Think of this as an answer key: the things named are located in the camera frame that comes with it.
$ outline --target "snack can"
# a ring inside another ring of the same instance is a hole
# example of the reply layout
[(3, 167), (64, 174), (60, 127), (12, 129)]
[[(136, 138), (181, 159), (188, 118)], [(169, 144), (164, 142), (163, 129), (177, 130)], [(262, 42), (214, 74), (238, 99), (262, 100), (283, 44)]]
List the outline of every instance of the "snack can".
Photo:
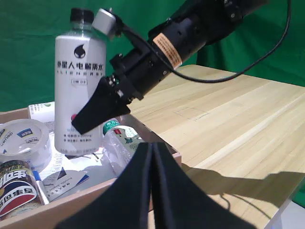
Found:
[(8, 219), (42, 206), (30, 166), (19, 160), (0, 165), (0, 219)]

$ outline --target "clear plastic bottle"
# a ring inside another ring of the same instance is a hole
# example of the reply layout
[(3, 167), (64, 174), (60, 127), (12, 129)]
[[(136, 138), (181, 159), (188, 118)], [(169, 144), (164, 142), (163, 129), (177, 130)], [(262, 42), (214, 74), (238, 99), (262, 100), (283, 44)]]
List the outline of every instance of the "clear plastic bottle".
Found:
[(119, 175), (143, 140), (132, 127), (120, 125), (114, 118), (103, 124), (103, 134), (104, 153), (116, 175)]
[(55, 148), (80, 156), (99, 149), (100, 126), (80, 135), (72, 119), (93, 95), (105, 75), (106, 45), (92, 33), (94, 14), (71, 10), (72, 29), (55, 41)]

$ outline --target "table surface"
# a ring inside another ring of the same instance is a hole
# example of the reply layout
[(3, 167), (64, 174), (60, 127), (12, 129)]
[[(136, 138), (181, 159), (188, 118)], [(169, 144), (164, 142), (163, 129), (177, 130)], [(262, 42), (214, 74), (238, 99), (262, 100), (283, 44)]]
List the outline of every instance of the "table surface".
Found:
[[(205, 79), (232, 74), (197, 65), (180, 71)], [(130, 109), (182, 154), (192, 181), (259, 229), (305, 176), (303, 87), (246, 75), (202, 84), (171, 74)]]

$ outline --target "robotic arm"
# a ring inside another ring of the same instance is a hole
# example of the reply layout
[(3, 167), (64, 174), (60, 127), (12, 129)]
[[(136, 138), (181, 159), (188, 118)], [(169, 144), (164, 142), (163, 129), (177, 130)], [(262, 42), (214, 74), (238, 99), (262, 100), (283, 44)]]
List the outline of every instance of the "robotic arm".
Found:
[(93, 96), (72, 121), (84, 134), (101, 123), (130, 113), (127, 104), (142, 100), (173, 69), (203, 46), (232, 33), (267, 0), (187, 0), (166, 22), (153, 28), (144, 41), (111, 11), (100, 9), (93, 27), (109, 38), (123, 33), (133, 44), (126, 56), (110, 63), (114, 72), (101, 78)]

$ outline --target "cardboard box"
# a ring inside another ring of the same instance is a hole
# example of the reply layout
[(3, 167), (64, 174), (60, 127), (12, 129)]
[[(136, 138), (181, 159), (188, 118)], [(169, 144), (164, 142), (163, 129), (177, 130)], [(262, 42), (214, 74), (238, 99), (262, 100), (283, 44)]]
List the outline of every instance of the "cardboard box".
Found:
[[(26, 108), (4, 112), (0, 114), (0, 123), (14, 119), (28, 118)], [(122, 125), (133, 127), (146, 142), (165, 142), (156, 133), (147, 128), (132, 115), (118, 117)], [(168, 143), (166, 143), (176, 162), (181, 165), (181, 155)], [(35, 229), (38, 225), (44, 229), (53, 229), (56, 224), (65, 218), (73, 215), (101, 195), (115, 179), (108, 180), (96, 186), (75, 193), (68, 197), (51, 202), (35, 210), (28, 211), (21, 215), (6, 219), (0, 222), (1, 229)]]

